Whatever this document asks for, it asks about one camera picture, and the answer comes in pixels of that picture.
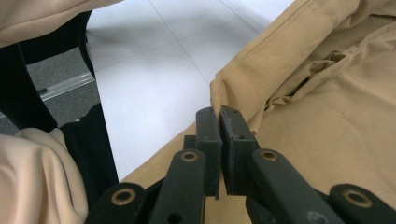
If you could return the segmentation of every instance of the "floor tile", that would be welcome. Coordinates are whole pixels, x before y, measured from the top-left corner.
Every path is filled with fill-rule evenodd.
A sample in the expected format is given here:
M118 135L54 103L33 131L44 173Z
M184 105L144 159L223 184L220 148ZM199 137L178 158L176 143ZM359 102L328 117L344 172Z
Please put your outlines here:
M148 0L96 9L87 30L95 70L175 41Z
M242 20L230 21L180 41L210 83L216 73L258 33Z
M119 178L149 159L210 106L209 87L178 43L97 72Z
M150 0L177 39L200 33L237 16L219 0Z
M293 2L293 0L220 1L259 33L261 33Z

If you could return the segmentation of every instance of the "black garment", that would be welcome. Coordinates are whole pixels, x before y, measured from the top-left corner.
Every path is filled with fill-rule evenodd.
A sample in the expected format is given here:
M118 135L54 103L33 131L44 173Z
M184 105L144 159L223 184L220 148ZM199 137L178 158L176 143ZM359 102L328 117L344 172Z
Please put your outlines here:
M80 121L67 123L61 130L81 172L91 208L106 189L119 183L101 105L95 105Z

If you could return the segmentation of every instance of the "beige coat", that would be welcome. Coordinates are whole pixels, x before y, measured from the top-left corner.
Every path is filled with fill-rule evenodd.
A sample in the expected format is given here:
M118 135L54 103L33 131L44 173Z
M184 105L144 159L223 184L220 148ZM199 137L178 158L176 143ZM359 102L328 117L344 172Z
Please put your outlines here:
M0 48L46 35L83 11L122 0L1 0Z
M396 208L396 1L298 0L211 82L211 103L240 110L261 147L314 188L364 187ZM192 124L123 181L166 174ZM244 199L206 199L206 223L248 223Z

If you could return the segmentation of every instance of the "wrinkled fabric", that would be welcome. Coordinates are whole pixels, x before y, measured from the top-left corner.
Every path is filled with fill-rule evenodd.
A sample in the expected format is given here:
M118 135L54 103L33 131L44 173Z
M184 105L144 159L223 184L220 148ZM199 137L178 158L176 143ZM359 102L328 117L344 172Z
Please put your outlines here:
M350 183L396 208L395 14L395 0L295 1L217 73L212 107L241 111L313 188ZM185 134L124 181L164 177ZM244 201L222 195L205 221L249 223Z
M122 0L1 0L0 48L55 31L83 11Z
M88 214L82 177L59 129L0 134L2 223L83 223Z

